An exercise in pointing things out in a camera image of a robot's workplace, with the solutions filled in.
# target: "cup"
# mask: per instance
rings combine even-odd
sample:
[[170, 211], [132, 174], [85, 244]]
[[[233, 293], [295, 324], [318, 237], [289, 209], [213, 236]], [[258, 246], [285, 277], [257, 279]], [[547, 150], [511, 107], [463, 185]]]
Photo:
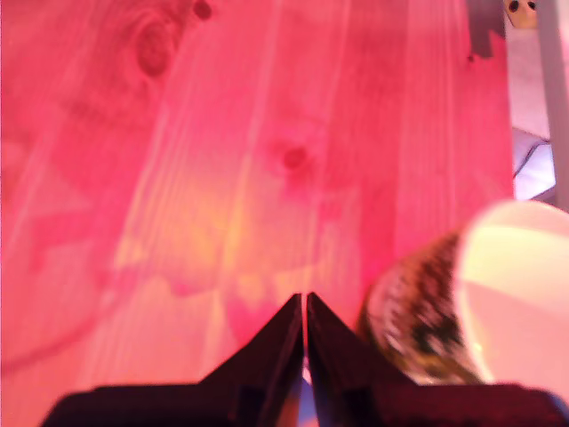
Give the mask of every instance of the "cup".
[[569, 215], [502, 202], [382, 275], [365, 331], [417, 383], [521, 383], [569, 400], [564, 273]]

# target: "metal pole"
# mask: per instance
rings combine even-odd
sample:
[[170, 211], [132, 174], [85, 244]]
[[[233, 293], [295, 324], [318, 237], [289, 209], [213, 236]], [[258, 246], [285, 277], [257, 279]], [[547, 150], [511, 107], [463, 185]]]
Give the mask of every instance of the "metal pole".
[[541, 65], [549, 117], [549, 133], [556, 176], [556, 205], [569, 212], [569, 81], [565, 72], [561, 19], [561, 2], [538, 3]]

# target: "wooden surface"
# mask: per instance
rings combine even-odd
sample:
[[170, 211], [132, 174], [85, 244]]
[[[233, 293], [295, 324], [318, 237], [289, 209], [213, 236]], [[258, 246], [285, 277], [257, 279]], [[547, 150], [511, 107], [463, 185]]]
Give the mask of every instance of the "wooden surface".
[[3, 2], [2, 416], [195, 381], [293, 292], [354, 324], [512, 195], [494, 0]]

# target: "wood grain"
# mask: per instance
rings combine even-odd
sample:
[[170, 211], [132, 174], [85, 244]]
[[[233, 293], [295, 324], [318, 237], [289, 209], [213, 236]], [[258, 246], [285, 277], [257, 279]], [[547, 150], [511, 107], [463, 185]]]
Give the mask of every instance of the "wood grain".
[[3, 2], [4, 425], [195, 381], [293, 292], [354, 324], [511, 197], [492, 2]]

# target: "black cable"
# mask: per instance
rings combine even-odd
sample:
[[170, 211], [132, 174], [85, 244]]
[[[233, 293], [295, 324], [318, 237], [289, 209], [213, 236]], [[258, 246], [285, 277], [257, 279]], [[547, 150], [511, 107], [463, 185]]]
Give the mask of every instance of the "black cable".
[[519, 175], [519, 173], [522, 172], [522, 169], [524, 169], [525, 165], [527, 165], [527, 162], [530, 161], [530, 158], [532, 158], [533, 153], [535, 153], [535, 150], [537, 150], [539, 147], [542, 147], [544, 145], [549, 145], [549, 141], [539, 141], [539, 142], [536, 142], [534, 145], [532, 145], [532, 147], [530, 147], [530, 149], [527, 151], [527, 154], [525, 155], [524, 160], [522, 161], [521, 165], [514, 172], [514, 179], [516, 179], [516, 177]]

